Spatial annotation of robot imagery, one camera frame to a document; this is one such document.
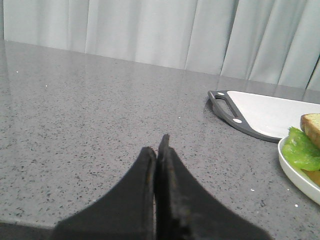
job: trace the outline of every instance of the bread slice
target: bread slice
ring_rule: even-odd
[[[320,113],[302,115],[300,127],[311,142],[320,149]]]

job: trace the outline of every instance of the cutting board handle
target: cutting board handle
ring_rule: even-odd
[[[246,119],[244,118],[244,116],[241,114],[241,112],[239,111],[235,103],[232,101],[232,99],[228,95],[227,90],[208,91],[208,95],[212,102],[212,110],[214,114],[216,114],[219,118],[225,120],[229,125],[231,125],[235,129],[264,141],[268,141],[272,143],[278,143],[280,141],[280,138],[264,135],[260,132],[253,130],[251,126],[248,124],[248,122],[246,121]],[[221,99],[226,102],[231,112],[233,113],[233,116],[231,116],[230,114],[228,114],[226,111],[222,109],[217,99]]]

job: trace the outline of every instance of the curtain fold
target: curtain fold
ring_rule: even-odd
[[[3,0],[4,39],[320,90],[319,0]]]

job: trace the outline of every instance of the gray countertop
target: gray countertop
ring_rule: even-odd
[[[0,222],[53,228],[108,192],[142,147],[157,150],[168,133],[226,207],[277,240],[320,236],[320,207],[286,177],[277,144],[227,125],[207,94],[320,103],[319,92],[16,42],[1,41],[0,54]]]

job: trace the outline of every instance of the lettuce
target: lettuce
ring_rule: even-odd
[[[320,149],[301,130],[290,127],[282,155],[294,167],[307,171],[320,170]]]

